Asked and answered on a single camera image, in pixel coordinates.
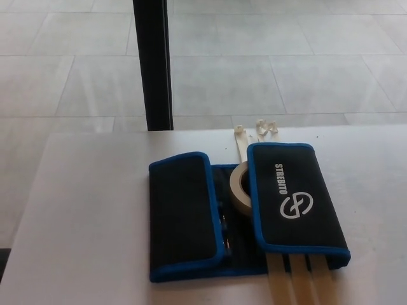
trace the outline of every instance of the tiled floor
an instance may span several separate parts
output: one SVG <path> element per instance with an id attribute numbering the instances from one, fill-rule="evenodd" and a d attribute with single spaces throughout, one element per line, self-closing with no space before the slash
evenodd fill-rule
<path id="1" fill-rule="evenodd" d="M 407 123 L 407 0 L 168 0 L 176 129 Z M 132 0 L 0 0 L 0 248 L 52 132 L 145 130 Z"/>

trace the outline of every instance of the tool roll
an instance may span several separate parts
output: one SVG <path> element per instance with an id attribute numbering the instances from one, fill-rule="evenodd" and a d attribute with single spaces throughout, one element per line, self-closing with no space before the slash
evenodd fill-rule
<path id="1" fill-rule="evenodd" d="M 233 204 L 237 165 L 211 165 L 202 152 L 152 163 L 150 280 L 267 273 L 266 253 L 324 255 L 329 269 L 350 260 L 315 152 L 308 144 L 255 143 L 239 186 L 252 217 Z"/>

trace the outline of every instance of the floor tile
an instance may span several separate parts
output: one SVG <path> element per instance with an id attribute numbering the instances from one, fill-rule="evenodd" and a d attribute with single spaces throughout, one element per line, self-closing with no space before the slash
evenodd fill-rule
<path id="1" fill-rule="evenodd" d="M 232 128 L 230 116 L 174 116 L 174 130 Z"/>
<path id="2" fill-rule="evenodd" d="M 130 24 L 130 32 L 128 34 L 127 55 L 139 56 L 139 47 L 137 45 L 137 33 L 135 31 L 134 17 Z"/>
<path id="3" fill-rule="evenodd" d="M 51 132 L 111 132 L 113 118 L 0 118 L 0 248 L 11 247 Z"/>
<path id="4" fill-rule="evenodd" d="M 315 54 L 400 53 L 372 16 L 302 16 L 298 19 Z"/>
<path id="5" fill-rule="evenodd" d="M 256 13 L 269 14 L 328 14 L 323 0 L 250 0 Z"/>
<path id="6" fill-rule="evenodd" d="M 67 13 L 89 12 L 94 0 L 51 0 L 50 11 Z"/>
<path id="7" fill-rule="evenodd" d="M 334 14 L 405 14 L 396 0 L 325 0 Z"/>
<path id="8" fill-rule="evenodd" d="M 133 13 L 133 0 L 95 0 L 92 11 L 103 13 Z"/>
<path id="9" fill-rule="evenodd" d="M 407 11 L 407 0 L 397 0 L 397 2 L 402 8 L 404 8 L 405 11 Z"/>
<path id="10" fill-rule="evenodd" d="M 351 125 L 407 124 L 407 112 L 345 113 Z"/>
<path id="11" fill-rule="evenodd" d="M 267 57 L 176 57 L 174 115 L 284 113 Z"/>
<path id="12" fill-rule="evenodd" d="M 364 61 L 398 111 L 407 111 L 407 57 L 365 56 Z"/>
<path id="13" fill-rule="evenodd" d="M 82 12 L 90 11 L 93 0 L 14 0 L 9 11 Z"/>
<path id="14" fill-rule="evenodd" d="M 48 14 L 31 55 L 124 55 L 130 14 Z"/>
<path id="15" fill-rule="evenodd" d="M 293 17 L 270 15 L 218 15 L 223 55 L 312 54 Z"/>
<path id="16" fill-rule="evenodd" d="M 407 16 L 382 15 L 375 18 L 398 47 L 407 53 Z"/>
<path id="17" fill-rule="evenodd" d="M 0 116 L 53 116 L 72 57 L 0 57 Z"/>
<path id="18" fill-rule="evenodd" d="M 145 116 L 118 116 L 114 119 L 114 132 L 146 132 Z"/>
<path id="19" fill-rule="evenodd" d="M 174 12 L 176 14 L 254 13 L 250 0 L 174 0 Z"/>
<path id="20" fill-rule="evenodd" d="M 356 14 L 355 8 L 348 0 L 324 0 L 332 14 Z"/>
<path id="21" fill-rule="evenodd" d="M 0 11 L 7 11 L 13 0 L 0 0 Z"/>
<path id="22" fill-rule="evenodd" d="M 167 0 L 167 15 L 170 17 L 174 14 L 174 0 Z"/>
<path id="23" fill-rule="evenodd" d="M 272 57 L 287 112 L 387 112 L 394 108 L 361 57 Z"/>
<path id="24" fill-rule="evenodd" d="M 58 116 L 144 115 L 138 57 L 76 57 Z"/>
<path id="25" fill-rule="evenodd" d="M 308 127 L 348 125 L 343 114 L 275 114 L 273 116 L 232 116 L 233 125 L 255 128 L 258 119 L 275 121 L 278 127 Z"/>
<path id="26" fill-rule="evenodd" d="M 175 15 L 169 36 L 172 56 L 221 54 L 214 15 Z"/>
<path id="27" fill-rule="evenodd" d="M 25 55 L 46 14 L 0 13 L 0 55 Z"/>

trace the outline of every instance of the plastic strap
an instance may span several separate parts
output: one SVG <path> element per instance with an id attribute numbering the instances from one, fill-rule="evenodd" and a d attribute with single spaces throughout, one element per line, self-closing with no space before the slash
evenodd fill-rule
<path id="1" fill-rule="evenodd" d="M 270 131 L 271 131 L 271 133 L 272 133 L 272 139 L 275 141 L 275 142 L 280 142 L 280 137 L 279 137 L 279 130 L 278 130 L 278 128 L 277 128 L 277 123 L 275 122 L 275 121 L 272 121 L 271 123 L 270 123 Z"/>
<path id="2" fill-rule="evenodd" d="M 265 141 L 265 135 L 268 133 L 268 125 L 265 120 L 258 119 L 256 122 L 256 133 L 259 142 Z"/>
<path id="3" fill-rule="evenodd" d="M 290 305 L 289 277 L 281 254 L 266 253 L 268 285 L 274 305 Z"/>
<path id="4" fill-rule="evenodd" d="M 298 305 L 314 305 L 311 277 L 302 254 L 290 254 L 291 281 Z"/>
<path id="5" fill-rule="evenodd" d="M 338 305 L 338 295 L 323 255 L 310 255 L 312 278 L 319 298 L 323 305 Z"/>
<path id="6" fill-rule="evenodd" d="M 239 150 L 240 162 L 247 161 L 247 146 L 249 146 L 249 141 L 247 139 L 246 130 L 242 125 L 235 127 L 235 140 Z"/>

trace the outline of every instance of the white table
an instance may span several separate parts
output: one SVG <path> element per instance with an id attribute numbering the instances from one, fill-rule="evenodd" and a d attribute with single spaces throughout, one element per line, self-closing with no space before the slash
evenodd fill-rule
<path id="1" fill-rule="evenodd" d="M 352 260 L 341 304 L 407 300 L 407 126 L 282 128 L 315 147 Z M 52 135 L 0 285 L 4 305 L 271 304 L 266 276 L 152 285 L 148 165 L 188 151 L 233 163 L 232 130 Z"/>

